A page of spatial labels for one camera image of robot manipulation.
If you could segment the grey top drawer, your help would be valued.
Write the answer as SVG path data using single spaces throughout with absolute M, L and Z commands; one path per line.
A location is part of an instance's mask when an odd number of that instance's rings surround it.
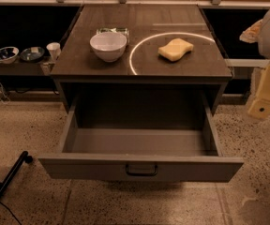
M 207 102 L 126 104 L 76 101 L 59 148 L 40 155 L 52 178 L 228 182 L 244 164 L 225 157 Z

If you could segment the black metal stand leg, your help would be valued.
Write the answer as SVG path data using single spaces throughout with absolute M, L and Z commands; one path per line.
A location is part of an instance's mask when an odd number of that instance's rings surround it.
M 2 195 L 4 194 L 4 192 L 6 191 L 6 189 L 8 188 L 8 186 L 10 185 L 10 183 L 13 180 L 14 176 L 16 175 L 16 173 L 21 168 L 21 166 L 24 163 L 29 164 L 32 161 L 33 161 L 33 158 L 28 154 L 27 151 L 23 151 L 20 154 L 20 156 L 17 158 L 17 160 L 14 163 L 14 165 L 11 167 L 11 169 L 7 173 L 7 175 L 4 178 L 4 180 L 2 182 L 0 182 L 0 199 L 1 199 Z

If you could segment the dark green bowl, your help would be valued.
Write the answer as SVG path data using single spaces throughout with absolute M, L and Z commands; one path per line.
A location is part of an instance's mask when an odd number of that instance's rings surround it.
M 41 47 L 30 47 L 24 49 L 20 54 L 20 59 L 28 63 L 39 62 L 44 56 L 45 50 Z

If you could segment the dark patterned bowl left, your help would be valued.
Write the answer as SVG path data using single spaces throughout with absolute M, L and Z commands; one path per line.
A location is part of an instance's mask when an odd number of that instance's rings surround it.
M 11 64 L 19 54 L 19 49 L 16 47 L 4 47 L 0 49 L 0 63 Z

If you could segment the green snack packet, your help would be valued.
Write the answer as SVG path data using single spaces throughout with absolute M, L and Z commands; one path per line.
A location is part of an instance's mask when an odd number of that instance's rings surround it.
M 126 37 L 127 39 L 127 45 L 129 44 L 129 36 L 128 36 L 128 29 L 127 28 L 121 28 L 121 27 L 101 27 L 97 29 L 96 34 L 106 33 L 106 32 L 112 32 L 112 33 L 119 33 Z

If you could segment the white ceramic bowl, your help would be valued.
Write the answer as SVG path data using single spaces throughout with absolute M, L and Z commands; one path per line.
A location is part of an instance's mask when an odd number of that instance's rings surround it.
M 121 33 L 104 32 L 91 37 L 90 46 L 98 58 L 105 62 L 114 62 L 123 55 L 127 38 Z

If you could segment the low side shelf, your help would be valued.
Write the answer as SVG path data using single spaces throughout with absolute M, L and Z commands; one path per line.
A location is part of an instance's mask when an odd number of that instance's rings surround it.
M 17 58 L 11 64 L 0 63 L 0 75 L 5 76 L 49 76 L 54 62 L 50 57 L 44 57 L 37 63 L 25 63 Z

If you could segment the white paper cup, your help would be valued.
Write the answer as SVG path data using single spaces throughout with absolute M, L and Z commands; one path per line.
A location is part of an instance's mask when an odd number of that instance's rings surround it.
M 49 43 L 46 46 L 47 50 L 49 51 L 49 54 L 53 61 L 56 61 L 61 53 L 61 46 L 57 42 Z

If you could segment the yellow sponge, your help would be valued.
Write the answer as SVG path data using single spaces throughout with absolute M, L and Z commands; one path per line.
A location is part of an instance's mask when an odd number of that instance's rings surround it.
M 167 45 L 158 48 L 158 54 L 171 62 L 180 60 L 184 54 L 193 51 L 194 45 L 181 39 L 175 38 Z

